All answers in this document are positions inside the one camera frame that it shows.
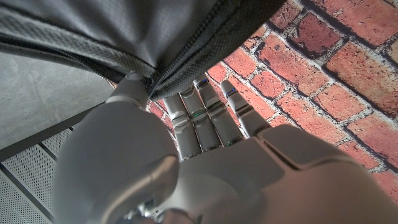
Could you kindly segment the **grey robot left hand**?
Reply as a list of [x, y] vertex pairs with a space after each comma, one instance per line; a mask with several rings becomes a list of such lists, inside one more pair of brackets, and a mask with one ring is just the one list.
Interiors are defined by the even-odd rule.
[[347, 153], [270, 126], [230, 82], [237, 119], [205, 77], [167, 98], [175, 136], [125, 76], [57, 160], [57, 223], [396, 223], [397, 205]]

